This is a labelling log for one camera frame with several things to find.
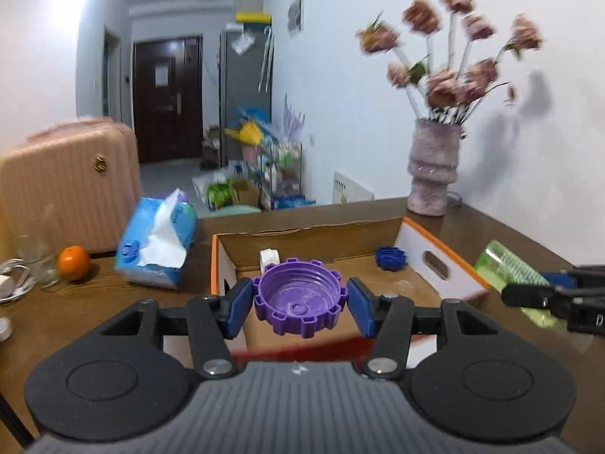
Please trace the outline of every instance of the blue box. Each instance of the blue box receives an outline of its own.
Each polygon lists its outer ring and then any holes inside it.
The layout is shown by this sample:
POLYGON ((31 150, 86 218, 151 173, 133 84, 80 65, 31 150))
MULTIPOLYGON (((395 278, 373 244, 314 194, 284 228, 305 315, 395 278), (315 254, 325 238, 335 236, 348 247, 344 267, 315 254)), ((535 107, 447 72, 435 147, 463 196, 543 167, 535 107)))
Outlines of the blue box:
MULTIPOLYGON (((147 244, 149 232, 155 222, 155 213, 162 200, 141 198, 134 209, 128 226, 116 250, 116 271, 132 283, 175 289, 181 279, 181 268, 166 268, 156 264, 138 266, 139 250, 147 244)), ((195 233, 197 216, 189 203, 177 202, 172 211, 172 225, 178 239, 189 250, 195 233)))

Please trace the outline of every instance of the white wall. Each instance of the white wall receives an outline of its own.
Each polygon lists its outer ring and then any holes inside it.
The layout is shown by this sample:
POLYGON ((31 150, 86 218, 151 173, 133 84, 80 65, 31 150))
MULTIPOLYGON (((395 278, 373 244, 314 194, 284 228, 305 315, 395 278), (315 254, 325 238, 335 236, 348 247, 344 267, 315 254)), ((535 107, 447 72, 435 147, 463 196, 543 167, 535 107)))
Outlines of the white wall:
POLYGON ((0 149, 76 115, 84 0, 0 0, 0 149))
POLYGON ((133 42, 203 36, 203 56, 207 66, 203 67, 202 75, 202 108, 206 129, 219 123, 219 39, 225 24, 233 18, 233 11, 202 11, 143 17, 132 22, 133 42))
MULTIPOLYGON (((329 203, 335 169, 377 198, 409 192, 407 156, 414 115, 404 92, 385 78, 394 56, 363 56, 355 31, 378 12, 405 30, 405 50, 420 59, 425 42, 400 24, 412 0, 305 0, 304 31, 290 38, 293 0, 265 0, 276 33, 273 117, 284 94, 307 115, 307 195, 329 203), (316 147, 309 148, 309 133, 316 147)), ((527 12, 546 42, 517 63, 506 56, 501 77, 518 90, 504 107, 494 91, 467 122, 460 180, 467 203, 574 263, 605 260, 605 0, 477 0, 500 32, 477 43, 471 62, 494 56, 513 17, 527 12)), ((458 30, 458 60, 464 38, 458 30)), ((447 32, 434 42, 435 64, 447 59, 447 32)))
POLYGON ((76 109, 78 116, 101 116, 102 60, 104 33, 107 29, 121 41, 122 122, 131 124, 130 74, 132 24, 124 0, 87 0, 82 9, 76 62, 76 109))

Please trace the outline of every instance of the wooden table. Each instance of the wooden table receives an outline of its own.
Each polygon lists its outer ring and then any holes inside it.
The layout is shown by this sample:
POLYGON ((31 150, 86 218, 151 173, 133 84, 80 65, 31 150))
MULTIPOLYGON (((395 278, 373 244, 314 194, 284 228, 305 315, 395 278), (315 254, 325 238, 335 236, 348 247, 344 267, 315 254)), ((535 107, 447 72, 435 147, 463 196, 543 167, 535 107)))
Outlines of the wooden table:
MULTIPOLYGON (((409 214, 404 199, 392 199, 204 219, 199 221, 178 291, 130 285, 113 271, 112 258, 101 258, 94 260, 98 275, 88 283, 55 291, 36 289, 22 301, 0 309, 0 314, 9 316, 14 325, 14 335, 0 344, 0 390, 34 431, 23 401, 23 384, 32 368, 44 357, 138 299, 153 297, 161 306, 181 306, 195 295, 208 293, 210 239, 213 233, 283 230, 406 215, 418 221, 471 264, 476 262, 490 240, 498 239, 538 271, 557 271, 570 266, 515 230, 464 205, 450 208, 442 218, 409 214)), ((574 374, 578 399, 563 431, 563 438, 581 453, 603 454, 605 339, 595 338, 588 349, 579 350, 565 335, 541 330, 518 309, 506 308, 495 292, 484 299, 480 306, 491 318, 542 348, 574 374)), ((19 446, 0 426, 0 454, 17 452, 19 446)))

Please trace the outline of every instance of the suitcase handle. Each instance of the suitcase handle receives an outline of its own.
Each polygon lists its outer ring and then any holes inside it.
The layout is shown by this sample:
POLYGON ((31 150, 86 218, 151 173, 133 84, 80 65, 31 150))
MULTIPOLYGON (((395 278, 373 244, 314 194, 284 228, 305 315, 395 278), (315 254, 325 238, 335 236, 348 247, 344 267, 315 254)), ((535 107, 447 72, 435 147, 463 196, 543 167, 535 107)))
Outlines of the suitcase handle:
POLYGON ((103 124, 103 123, 113 123, 113 119, 111 117, 77 118, 75 120, 58 123, 44 131, 39 131, 38 133, 33 133, 33 134, 27 136, 26 140, 28 143, 35 143, 38 141, 47 140, 50 137, 56 135, 57 133, 63 133, 65 131, 69 131, 72 129, 78 129, 80 127, 96 126, 97 124, 103 124))

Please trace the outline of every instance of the gray ribbed panel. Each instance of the gray ribbed panel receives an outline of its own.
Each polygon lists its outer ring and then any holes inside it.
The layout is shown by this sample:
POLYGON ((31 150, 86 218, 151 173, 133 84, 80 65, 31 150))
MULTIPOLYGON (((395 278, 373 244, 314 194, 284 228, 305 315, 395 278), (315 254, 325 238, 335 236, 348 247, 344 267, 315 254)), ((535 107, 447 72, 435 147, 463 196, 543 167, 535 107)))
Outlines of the gray ribbed panel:
POLYGON ((400 389, 348 363, 252 363, 203 383, 170 423, 123 443, 77 446, 45 437, 30 454, 572 454, 559 439, 483 446, 423 420, 400 389), (302 374, 294 371, 307 369, 302 374))

